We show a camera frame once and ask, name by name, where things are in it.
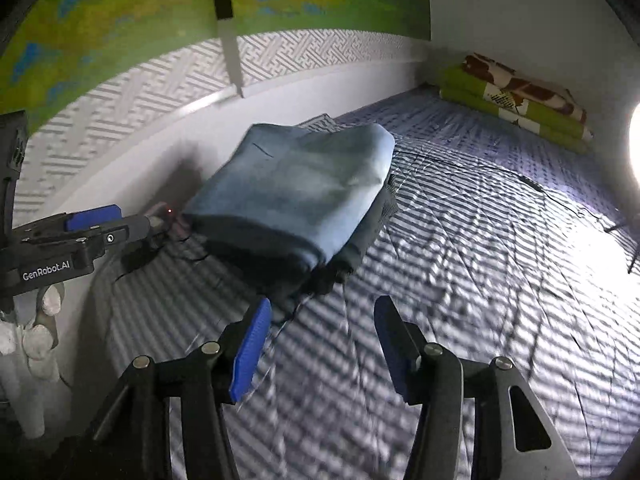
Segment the blue denim garment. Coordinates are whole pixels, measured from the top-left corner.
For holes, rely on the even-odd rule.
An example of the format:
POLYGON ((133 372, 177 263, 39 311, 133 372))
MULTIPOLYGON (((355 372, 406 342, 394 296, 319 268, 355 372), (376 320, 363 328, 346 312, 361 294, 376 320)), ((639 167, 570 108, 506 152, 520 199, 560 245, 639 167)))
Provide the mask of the blue denim garment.
POLYGON ((382 190, 394 147, 379 125, 323 132, 255 124, 183 215, 212 243, 306 275, 354 234, 382 190))

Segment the dark grey folded garment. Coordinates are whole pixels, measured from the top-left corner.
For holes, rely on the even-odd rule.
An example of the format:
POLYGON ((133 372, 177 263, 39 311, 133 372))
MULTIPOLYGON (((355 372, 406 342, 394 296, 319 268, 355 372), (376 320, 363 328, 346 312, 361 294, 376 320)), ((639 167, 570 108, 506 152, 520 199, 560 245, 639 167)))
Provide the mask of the dark grey folded garment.
POLYGON ((299 302, 304 297, 328 294, 335 284, 346 281, 362 265, 364 256, 378 239, 378 234, 398 211, 396 179, 390 171, 371 207, 359 222, 346 244, 323 266, 302 278, 273 281, 265 295, 275 302, 299 302))

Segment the striped blue white bedspread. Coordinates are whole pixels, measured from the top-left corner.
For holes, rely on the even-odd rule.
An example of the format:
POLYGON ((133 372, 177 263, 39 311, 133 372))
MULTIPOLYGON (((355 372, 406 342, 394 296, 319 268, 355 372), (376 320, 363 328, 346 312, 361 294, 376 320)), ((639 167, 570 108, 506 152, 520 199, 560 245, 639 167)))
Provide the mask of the striped blue white bedspread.
POLYGON ((607 477, 639 429, 639 266, 593 160, 418 90, 320 127, 393 133, 398 211, 345 284, 277 308, 226 419, 244 479, 398 479, 419 412, 384 363, 388 295, 463 359, 508 356, 579 474, 607 477))

